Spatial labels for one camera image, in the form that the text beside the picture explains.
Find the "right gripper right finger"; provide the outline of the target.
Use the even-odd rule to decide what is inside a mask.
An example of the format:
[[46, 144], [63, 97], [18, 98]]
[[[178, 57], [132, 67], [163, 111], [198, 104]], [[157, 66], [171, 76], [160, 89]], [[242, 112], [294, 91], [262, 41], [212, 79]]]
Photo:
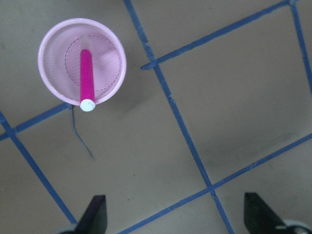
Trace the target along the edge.
[[281, 219], [257, 193], [244, 194], [244, 225], [250, 234], [310, 234], [307, 224]]

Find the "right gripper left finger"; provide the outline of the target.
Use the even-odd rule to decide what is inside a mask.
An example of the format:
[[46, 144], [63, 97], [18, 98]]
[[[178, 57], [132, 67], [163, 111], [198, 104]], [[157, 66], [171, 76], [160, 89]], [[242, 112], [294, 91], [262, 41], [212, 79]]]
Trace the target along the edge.
[[62, 228], [59, 234], [105, 234], [108, 226], [105, 195], [95, 195], [77, 225]]

